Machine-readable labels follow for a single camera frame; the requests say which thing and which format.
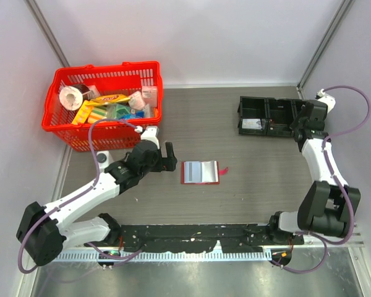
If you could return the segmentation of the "red leather card holder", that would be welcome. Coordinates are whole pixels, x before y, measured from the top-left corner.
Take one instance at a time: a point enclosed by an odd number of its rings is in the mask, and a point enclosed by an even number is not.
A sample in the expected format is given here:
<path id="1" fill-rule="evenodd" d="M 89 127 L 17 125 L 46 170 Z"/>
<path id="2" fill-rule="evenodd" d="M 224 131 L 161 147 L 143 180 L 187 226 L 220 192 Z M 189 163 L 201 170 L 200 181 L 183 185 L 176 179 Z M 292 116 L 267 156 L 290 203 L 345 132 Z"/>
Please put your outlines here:
<path id="1" fill-rule="evenodd" d="M 215 160 L 184 161 L 181 164 L 181 184 L 219 184 L 220 177 L 228 171 L 228 167 L 220 169 Z"/>

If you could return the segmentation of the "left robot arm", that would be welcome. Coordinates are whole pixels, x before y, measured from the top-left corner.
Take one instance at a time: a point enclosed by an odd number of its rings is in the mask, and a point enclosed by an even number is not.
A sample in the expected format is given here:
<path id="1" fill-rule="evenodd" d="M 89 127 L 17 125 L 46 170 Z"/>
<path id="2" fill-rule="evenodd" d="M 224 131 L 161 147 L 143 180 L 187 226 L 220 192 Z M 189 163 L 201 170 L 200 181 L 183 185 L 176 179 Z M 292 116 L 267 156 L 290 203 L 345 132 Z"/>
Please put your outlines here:
<path id="1" fill-rule="evenodd" d="M 16 238 L 21 243 L 18 264 L 26 251 L 37 267 L 52 262 L 65 249 L 89 242 L 114 246 L 121 227 L 103 213 L 89 221 L 78 218 L 138 185 L 150 172 L 174 171 L 177 159 L 173 145 L 165 144 L 167 156 L 150 140 L 142 140 L 131 152 L 106 168 L 98 168 L 98 176 L 73 193 L 46 205 L 29 204 L 23 213 Z"/>

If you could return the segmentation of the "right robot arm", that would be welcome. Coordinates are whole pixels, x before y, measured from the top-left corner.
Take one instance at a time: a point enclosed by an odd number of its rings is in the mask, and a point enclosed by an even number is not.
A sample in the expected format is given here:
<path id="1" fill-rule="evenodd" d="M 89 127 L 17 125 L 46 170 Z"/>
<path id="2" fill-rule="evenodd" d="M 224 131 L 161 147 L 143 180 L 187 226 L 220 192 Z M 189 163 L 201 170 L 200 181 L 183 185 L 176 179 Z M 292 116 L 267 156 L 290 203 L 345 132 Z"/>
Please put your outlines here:
<path id="1" fill-rule="evenodd" d="M 289 235 L 308 233 L 339 245 L 352 235 L 361 194 L 341 176 L 325 132 L 326 117 L 334 107 L 335 99 L 329 95 L 307 100 L 290 125 L 307 161 L 312 185 L 298 211 L 271 216 L 267 237 L 273 244 L 283 243 Z"/>

